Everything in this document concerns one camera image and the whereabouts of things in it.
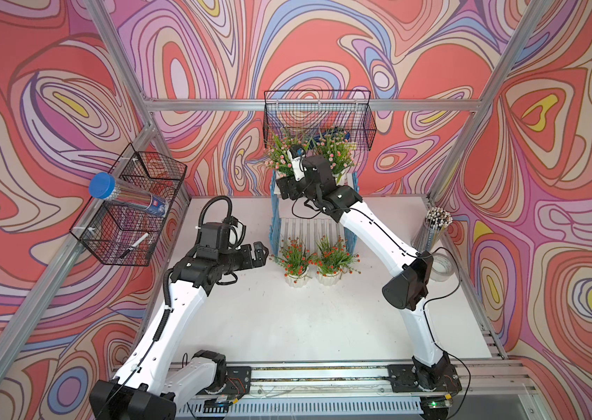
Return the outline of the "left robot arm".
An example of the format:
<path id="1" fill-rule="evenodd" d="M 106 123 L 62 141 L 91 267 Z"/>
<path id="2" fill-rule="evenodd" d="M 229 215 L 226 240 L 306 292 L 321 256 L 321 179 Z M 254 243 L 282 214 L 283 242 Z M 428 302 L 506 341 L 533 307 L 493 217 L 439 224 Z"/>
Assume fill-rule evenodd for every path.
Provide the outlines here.
<path id="1" fill-rule="evenodd" d="M 203 206 L 194 245 L 161 279 L 159 318 L 113 378 L 92 388 L 95 418 L 173 419 L 180 406 L 201 393 L 245 394 L 240 381 L 229 379 L 225 355 L 215 351 L 200 350 L 178 372 L 169 372 L 187 326 L 212 290 L 234 285 L 240 271 L 266 265 L 268 248 L 260 241 L 246 243 L 245 234 L 230 197 L 216 196 Z"/>

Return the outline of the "pink flower potted plant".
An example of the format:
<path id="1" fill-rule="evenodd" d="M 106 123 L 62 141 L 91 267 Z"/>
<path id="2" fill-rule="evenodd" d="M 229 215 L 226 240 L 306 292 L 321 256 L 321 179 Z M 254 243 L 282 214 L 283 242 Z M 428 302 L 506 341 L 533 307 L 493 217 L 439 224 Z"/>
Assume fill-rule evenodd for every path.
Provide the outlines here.
<path id="1" fill-rule="evenodd" d="M 281 138 L 278 135 L 273 135 L 267 148 L 268 167 L 283 176 L 294 175 L 294 169 L 292 169 L 292 162 L 288 156 L 288 152 L 292 146 L 296 145 L 302 145 L 299 138 L 294 138 L 293 136 Z"/>
<path id="2" fill-rule="evenodd" d="M 350 133 L 342 128 L 333 128 L 320 134 L 314 142 L 315 153 L 327 159 L 336 181 L 340 182 L 354 163 Z"/>

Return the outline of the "red flower potted plant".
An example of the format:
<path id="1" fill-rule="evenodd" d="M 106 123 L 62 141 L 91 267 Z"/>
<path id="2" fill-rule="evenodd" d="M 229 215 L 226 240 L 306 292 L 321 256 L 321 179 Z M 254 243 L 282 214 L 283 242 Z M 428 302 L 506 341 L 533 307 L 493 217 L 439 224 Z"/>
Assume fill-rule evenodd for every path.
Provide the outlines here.
<path id="1" fill-rule="evenodd" d="M 285 281 L 290 287 L 302 288 L 308 283 L 314 254 L 300 238 L 282 240 L 273 260 L 283 270 Z"/>
<path id="2" fill-rule="evenodd" d="M 316 243 L 314 265 L 316 277 L 321 285 L 333 286 L 343 279 L 344 275 L 359 273 L 355 266 L 360 262 L 359 255 L 348 250 L 343 238 L 335 241 L 323 236 Z"/>

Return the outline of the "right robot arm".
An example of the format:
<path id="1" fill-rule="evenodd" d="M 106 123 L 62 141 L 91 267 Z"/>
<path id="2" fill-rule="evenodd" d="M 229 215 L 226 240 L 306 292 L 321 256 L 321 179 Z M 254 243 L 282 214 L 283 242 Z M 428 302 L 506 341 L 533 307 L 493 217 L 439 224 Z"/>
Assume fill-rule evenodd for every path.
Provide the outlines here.
<path id="1" fill-rule="evenodd" d="M 357 236 L 387 268 L 391 280 L 382 288 L 385 300 L 401 313 L 413 343 L 413 377 L 421 390 L 441 386 L 453 365 L 448 353 L 436 342 L 427 315 L 428 281 L 434 262 L 394 234 L 348 185 L 329 185 L 293 176 L 275 180 L 280 198 L 297 201 L 304 197 L 322 212 Z"/>

